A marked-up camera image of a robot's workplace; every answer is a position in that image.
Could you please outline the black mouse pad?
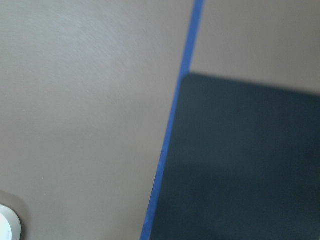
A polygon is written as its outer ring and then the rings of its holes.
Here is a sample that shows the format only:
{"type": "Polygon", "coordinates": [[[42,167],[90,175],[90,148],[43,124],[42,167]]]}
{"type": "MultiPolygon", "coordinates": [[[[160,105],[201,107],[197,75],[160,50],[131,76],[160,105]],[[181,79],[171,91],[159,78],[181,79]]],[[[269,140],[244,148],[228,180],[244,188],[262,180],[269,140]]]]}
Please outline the black mouse pad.
{"type": "Polygon", "coordinates": [[[320,97],[186,75],[144,240],[317,240],[320,97]]]}

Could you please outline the white desk lamp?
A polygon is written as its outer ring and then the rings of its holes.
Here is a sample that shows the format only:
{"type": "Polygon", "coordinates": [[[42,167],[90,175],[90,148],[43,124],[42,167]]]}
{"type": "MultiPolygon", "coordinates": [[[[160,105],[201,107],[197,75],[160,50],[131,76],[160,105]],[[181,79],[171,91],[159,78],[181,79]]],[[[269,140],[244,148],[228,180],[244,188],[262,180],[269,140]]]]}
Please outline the white desk lamp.
{"type": "Polygon", "coordinates": [[[18,215],[9,207],[0,205],[0,240],[20,240],[22,225],[18,215]]]}

